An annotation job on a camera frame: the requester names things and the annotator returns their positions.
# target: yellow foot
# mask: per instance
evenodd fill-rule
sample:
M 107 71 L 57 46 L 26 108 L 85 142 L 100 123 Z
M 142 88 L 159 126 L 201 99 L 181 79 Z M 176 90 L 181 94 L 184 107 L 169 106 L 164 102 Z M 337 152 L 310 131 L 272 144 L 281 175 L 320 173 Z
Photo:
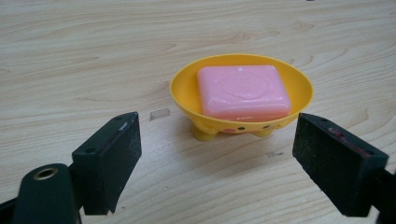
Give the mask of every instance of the yellow foot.
M 263 131 L 255 132 L 255 133 L 253 133 L 253 134 L 256 135 L 256 136 L 258 136 L 258 137 L 267 137 L 267 136 L 269 136 L 273 131 L 274 131 L 274 129 L 268 129 L 268 130 L 263 130 Z
M 208 142 L 210 140 L 212 140 L 214 137 L 216 137 L 216 133 L 204 133 L 201 130 L 199 130 L 197 127 L 192 125 L 192 134 L 194 135 L 194 137 L 201 141 L 201 142 Z

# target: tabletop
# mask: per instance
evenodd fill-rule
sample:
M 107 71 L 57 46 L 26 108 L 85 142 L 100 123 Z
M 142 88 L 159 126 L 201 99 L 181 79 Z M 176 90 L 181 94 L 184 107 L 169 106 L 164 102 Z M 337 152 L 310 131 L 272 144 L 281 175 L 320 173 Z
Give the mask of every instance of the tabletop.
M 375 223 L 375 208 L 342 216 L 292 157 L 296 120 L 266 138 L 199 142 L 169 84 L 210 55 L 290 63 L 315 89 L 304 112 L 389 154 L 393 173 L 395 1 L 17 0 L 0 3 L 0 21 L 0 202 L 137 111 L 143 155 L 117 210 L 81 211 L 83 223 Z

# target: wooden table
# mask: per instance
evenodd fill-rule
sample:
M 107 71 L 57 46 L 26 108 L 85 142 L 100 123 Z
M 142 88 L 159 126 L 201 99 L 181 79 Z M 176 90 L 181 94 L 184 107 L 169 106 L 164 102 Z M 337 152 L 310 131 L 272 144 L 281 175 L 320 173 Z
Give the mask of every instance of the wooden table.
M 117 211 L 83 223 L 374 223 L 374 208 L 343 217 L 292 157 L 295 121 L 266 139 L 192 137 L 169 82 L 234 52 L 299 68 L 315 88 L 304 112 L 385 151 L 394 172 L 393 0 L 2 1 L 0 202 L 29 171 L 70 164 L 109 119 L 138 111 L 143 156 Z

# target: embossed logo on soap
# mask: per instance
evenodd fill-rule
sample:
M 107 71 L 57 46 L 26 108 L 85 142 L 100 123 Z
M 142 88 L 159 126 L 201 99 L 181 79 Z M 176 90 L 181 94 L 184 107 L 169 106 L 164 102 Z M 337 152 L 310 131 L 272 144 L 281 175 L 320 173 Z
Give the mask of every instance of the embossed logo on soap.
M 255 100 L 268 91 L 269 83 L 265 77 L 239 69 L 222 77 L 220 86 L 234 97 Z

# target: pink soap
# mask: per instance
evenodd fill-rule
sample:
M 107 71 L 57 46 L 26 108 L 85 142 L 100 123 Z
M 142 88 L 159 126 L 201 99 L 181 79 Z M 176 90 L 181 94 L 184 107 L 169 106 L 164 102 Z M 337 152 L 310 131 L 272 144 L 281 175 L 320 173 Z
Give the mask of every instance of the pink soap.
M 271 65 L 208 66 L 198 72 L 203 113 L 216 119 L 267 121 L 290 112 L 290 99 Z

